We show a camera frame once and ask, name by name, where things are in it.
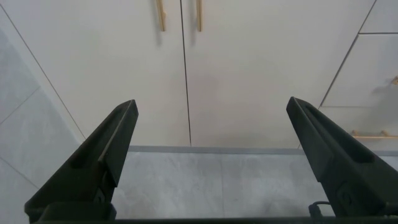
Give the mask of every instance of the drawer handle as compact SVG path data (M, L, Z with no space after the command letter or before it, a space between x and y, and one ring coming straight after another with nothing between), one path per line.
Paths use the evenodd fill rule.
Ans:
M160 31L164 32L164 31L166 31L165 22L164 22L166 13L163 11L162 0L156 0L156 6L157 6L157 13L159 15Z
M197 22L198 22L198 31L201 32L203 23L202 23L202 12L201 12L201 0L197 0Z
M379 136L362 136L357 130L353 130L353 137L356 139L398 139L398 136L391 136L386 130L382 130Z
M393 85L398 85L398 76L396 76L393 80L392 80L392 82L391 82Z

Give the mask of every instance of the wooden handle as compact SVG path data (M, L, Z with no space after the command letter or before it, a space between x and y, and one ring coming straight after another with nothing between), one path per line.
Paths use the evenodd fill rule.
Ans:
M162 0L156 0L156 6L157 6L157 13L159 16L160 31L164 32L164 31L166 31L166 27L165 27L166 13L163 11Z
M382 130L380 135L363 136L357 130L353 130L353 137L356 139L398 139L398 136L391 136L387 131Z
M391 82L393 85L398 85L398 76L396 76L393 80L392 80L392 82Z
M203 27L201 0L197 0L197 22L198 22L198 31L201 32L202 27Z

